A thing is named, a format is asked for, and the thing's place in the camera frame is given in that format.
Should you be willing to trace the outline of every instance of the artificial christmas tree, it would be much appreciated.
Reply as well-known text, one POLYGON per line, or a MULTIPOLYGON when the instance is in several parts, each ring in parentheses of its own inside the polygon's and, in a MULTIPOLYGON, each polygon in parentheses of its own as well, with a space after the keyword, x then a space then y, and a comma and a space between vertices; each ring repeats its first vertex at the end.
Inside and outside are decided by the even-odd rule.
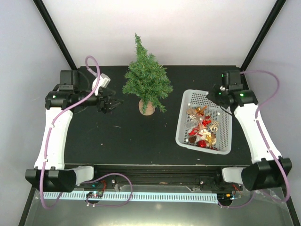
POLYGON ((170 80, 166 76, 166 68, 158 63, 153 54, 148 54, 147 49, 141 44, 140 36, 135 34, 137 61, 131 62, 126 73, 126 85, 123 93, 136 94, 140 112, 144 115, 153 114, 155 108, 165 112, 165 107, 159 98, 167 98, 173 91, 170 80))

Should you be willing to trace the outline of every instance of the robotic arm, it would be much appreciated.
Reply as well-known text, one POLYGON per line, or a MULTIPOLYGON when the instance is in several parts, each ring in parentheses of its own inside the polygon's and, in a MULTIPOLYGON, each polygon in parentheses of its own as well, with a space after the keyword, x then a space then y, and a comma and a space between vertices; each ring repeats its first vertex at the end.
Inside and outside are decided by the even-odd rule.
MULTIPOLYGON (((79 91, 78 71, 61 71, 60 84, 46 96, 46 126, 41 150, 34 164, 34 169, 28 169, 25 178, 35 188, 39 190, 40 175, 43 163, 46 161, 43 188, 45 192, 71 192, 74 187, 84 181, 91 180, 94 176, 92 166, 80 166, 73 169, 64 169, 64 149, 68 127, 73 116, 73 109, 64 112, 52 126, 51 136, 48 140, 47 159, 44 159, 44 150, 47 142, 49 127, 52 120, 65 108, 79 102, 86 97, 90 91, 79 91)), ((108 86, 110 78, 101 74, 101 78, 95 93, 79 106, 96 106, 98 111, 108 113, 121 102, 113 99, 109 95, 104 95, 103 91, 108 86)))
POLYGON ((282 186, 283 177, 267 146, 279 159, 286 175, 291 170, 292 163, 290 159, 283 159, 275 147, 260 112, 255 118, 258 101, 252 90, 243 88, 240 71, 222 74, 222 86, 215 85, 207 98, 220 107, 230 107, 232 115, 237 118, 243 129, 251 152, 252 165, 246 168, 224 168, 222 170, 224 181, 242 184, 250 191, 282 186))

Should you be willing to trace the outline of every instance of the white wall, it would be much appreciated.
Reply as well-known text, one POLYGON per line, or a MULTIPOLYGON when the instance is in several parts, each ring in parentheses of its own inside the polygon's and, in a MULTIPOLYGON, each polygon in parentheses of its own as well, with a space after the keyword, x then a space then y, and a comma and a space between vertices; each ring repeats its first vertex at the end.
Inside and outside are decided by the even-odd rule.
POLYGON ((45 127, 45 96, 69 69, 33 1, 0 7, 0 224, 18 225, 45 127))
POLYGON ((135 32, 163 65, 241 66, 276 0, 44 0, 75 64, 135 60, 135 32))
MULTIPOLYGON (((280 78, 280 91, 262 109, 262 117, 275 145, 293 162, 289 174, 292 199, 301 219, 301 1, 286 1, 248 70, 263 69, 280 78)), ((275 90, 269 75, 247 76, 260 102, 275 90)))

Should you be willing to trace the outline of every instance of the gray floor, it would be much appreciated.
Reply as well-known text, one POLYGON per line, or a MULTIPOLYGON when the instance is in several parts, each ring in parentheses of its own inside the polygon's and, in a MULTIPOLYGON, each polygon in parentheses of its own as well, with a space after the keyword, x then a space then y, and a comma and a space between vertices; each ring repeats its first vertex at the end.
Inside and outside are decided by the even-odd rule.
MULTIPOLYGON (((233 205, 248 201, 245 196, 233 205)), ((248 206, 230 210, 215 204, 130 202, 120 208, 87 207, 84 201, 62 200, 43 209, 39 194, 32 202, 26 226, 292 226, 285 204, 256 198, 248 206)))

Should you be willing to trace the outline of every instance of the perforated basket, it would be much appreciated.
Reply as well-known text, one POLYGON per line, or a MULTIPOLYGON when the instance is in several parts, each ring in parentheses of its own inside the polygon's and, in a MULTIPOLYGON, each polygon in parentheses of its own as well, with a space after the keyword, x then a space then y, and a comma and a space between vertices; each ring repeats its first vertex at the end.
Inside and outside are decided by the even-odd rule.
POLYGON ((206 94, 206 91, 192 89, 184 92, 175 140, 179 146, 186 147, 188 149, 213 154, 228 154, 231 151, 232 140, 231 115, 225 113, 218 105, 207 99, 206 94), (210 114, 213 120, 219 122, 218 131, 214 133, 216 135, 216 144, 213 146, 213 148, 216 148, 217 150, 198 147, 197 144, 186 142, 189 134, 188 129, 185 127, 185 123, 191 121, 189 115, 186 113, 189 108, 188 103, 190 104, 190 107, 193 108, 207 106, 205 113, 210 114))

